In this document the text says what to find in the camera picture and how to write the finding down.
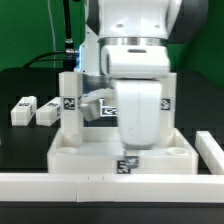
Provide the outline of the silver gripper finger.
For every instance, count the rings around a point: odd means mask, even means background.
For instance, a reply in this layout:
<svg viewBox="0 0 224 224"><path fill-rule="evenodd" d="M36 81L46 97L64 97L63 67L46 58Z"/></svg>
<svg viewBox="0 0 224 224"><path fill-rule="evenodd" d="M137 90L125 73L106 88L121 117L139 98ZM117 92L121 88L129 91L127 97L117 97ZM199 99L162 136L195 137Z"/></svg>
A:
<svg viewBox="0 0 224 224"><path fill-rule="evenodd" d="M86 121L93 121L100 118L101 98L113 99L114 91L110 88L101 88L81 96L79 109Z"/></svg>
<svg viewBox="0 0 224 224"><path fill-rule="evenodd" d="M124 152L124 160L127 167L138 167L139 166L139 155L138 150L126 150Z"/></svg>

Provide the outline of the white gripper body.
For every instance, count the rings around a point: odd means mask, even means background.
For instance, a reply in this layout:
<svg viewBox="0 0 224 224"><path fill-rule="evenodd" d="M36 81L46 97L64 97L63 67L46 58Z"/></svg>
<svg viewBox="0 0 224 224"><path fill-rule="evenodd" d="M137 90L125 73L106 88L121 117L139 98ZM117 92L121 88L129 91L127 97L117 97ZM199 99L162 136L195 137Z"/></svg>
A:
<svg viewBox="0 0 224 224"><path fill-rule="evenodd" d="M161 79L168 76L169 68L163 46L106 45L101 49L101 69L115 90L120 138L126 150L148 150L155 144Z"/></svg>

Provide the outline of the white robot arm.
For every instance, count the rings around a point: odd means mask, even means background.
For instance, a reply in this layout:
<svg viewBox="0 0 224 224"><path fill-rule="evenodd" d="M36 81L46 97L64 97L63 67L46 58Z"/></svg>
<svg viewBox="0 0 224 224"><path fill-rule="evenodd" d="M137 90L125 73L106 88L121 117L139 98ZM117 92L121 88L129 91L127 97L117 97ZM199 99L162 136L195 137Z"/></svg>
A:
<svg viewBox="0 0 224 224"><path fill-rule="evenodd" d="M84 0L78 68L93 87L115 94L124 161L155 146L169 43L190 41L204 26L208 0Z"/></svg>

